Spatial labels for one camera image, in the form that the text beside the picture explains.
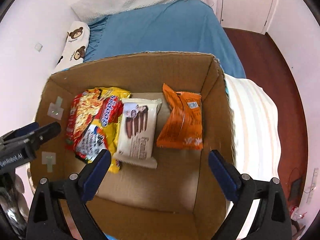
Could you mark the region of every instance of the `white wafer package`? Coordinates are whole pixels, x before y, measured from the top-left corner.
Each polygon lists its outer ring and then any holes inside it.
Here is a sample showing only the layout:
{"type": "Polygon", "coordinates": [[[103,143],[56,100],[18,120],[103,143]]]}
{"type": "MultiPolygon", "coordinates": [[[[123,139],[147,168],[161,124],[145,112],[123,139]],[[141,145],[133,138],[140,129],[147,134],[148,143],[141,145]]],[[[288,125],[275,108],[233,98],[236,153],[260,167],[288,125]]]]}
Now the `white wafer package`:
{"type": "Polygon", "coordinates": [[[157,161],[151,154],[162,100],[123,98],[122,102],[124,107],[118,146],[113,157],[133,165],[157,168],[157,161]]]}

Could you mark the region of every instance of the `white door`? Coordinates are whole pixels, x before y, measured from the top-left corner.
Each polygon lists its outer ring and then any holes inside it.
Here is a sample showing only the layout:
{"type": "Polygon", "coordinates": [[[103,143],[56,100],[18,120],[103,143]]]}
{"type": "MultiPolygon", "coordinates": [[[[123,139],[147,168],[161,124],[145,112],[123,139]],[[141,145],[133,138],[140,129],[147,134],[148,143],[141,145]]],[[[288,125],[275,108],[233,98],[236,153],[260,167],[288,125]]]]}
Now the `white door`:
{"type": "Polygon", "coordinates": [[[221,25],[262,33],[272,0],[223,0],[221,25]]]}

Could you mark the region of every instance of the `wooden floor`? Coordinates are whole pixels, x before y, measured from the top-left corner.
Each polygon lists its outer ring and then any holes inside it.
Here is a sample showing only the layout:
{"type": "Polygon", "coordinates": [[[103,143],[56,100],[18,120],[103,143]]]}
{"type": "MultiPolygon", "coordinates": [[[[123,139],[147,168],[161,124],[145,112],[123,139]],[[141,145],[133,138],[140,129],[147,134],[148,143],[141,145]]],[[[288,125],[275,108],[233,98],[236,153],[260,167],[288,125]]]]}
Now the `wooden floor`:
{"type": "MultiPolygon", "coordinates": [[[[281,159],[278,173],[288,200],[290,185],[307,172],[308,138],[300,95],[291,71],[268,34],[225,29],[244,67],[248,79],[271,97],[278,108],[281,159]]],[[[288,202],[299,205],[299,197],[288,202]]]]}

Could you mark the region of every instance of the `blue bed sheet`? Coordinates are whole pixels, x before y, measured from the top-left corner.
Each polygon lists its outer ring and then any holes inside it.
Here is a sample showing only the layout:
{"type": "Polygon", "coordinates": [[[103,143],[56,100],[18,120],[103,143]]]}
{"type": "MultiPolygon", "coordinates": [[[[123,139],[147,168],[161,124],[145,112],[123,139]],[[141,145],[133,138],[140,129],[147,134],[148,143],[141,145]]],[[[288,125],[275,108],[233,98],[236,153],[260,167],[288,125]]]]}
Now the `blue bed sheet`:
{"type": "Polygon", "coordinates": [[[84,62],[143,51],[215,55],[226,74],[245,78],[242,64],[212,9],[180,0],[98,18],[89,24],[84,62]]]}

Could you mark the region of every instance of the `plastic bag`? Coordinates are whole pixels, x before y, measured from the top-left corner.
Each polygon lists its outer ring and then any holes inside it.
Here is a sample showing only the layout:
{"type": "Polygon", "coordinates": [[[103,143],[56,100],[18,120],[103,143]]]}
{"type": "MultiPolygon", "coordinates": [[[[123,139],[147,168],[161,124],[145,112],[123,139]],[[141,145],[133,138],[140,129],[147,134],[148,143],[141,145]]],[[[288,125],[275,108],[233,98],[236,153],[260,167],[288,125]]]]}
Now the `plastic bag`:
{"type": "Polygon", "coordinates": [[[162,89],[172,111],[157,139],[157,146],[201,150],[203,148],[201,95],[175,92],[166,84],[162,89]]]}
{"type": "Polygon", "coordinates": [[[157,113],[162,100],[124,98],[119,144],[114,158],[146,168],[155,169],[157,161],[151,156],[157,113]]]}
{"type": "MultiPolygon", "coordinates": [[[[115,87],[94,88],[76,96],[67,126],[67,148],[85,163],[91,163],[102,149],[113,155],[123,110],[121,98],[128,97],[129,91],[115,87]]],[[[119,162],[112,158],[109,171],[117,173],[119,168],[119,162]]]]}

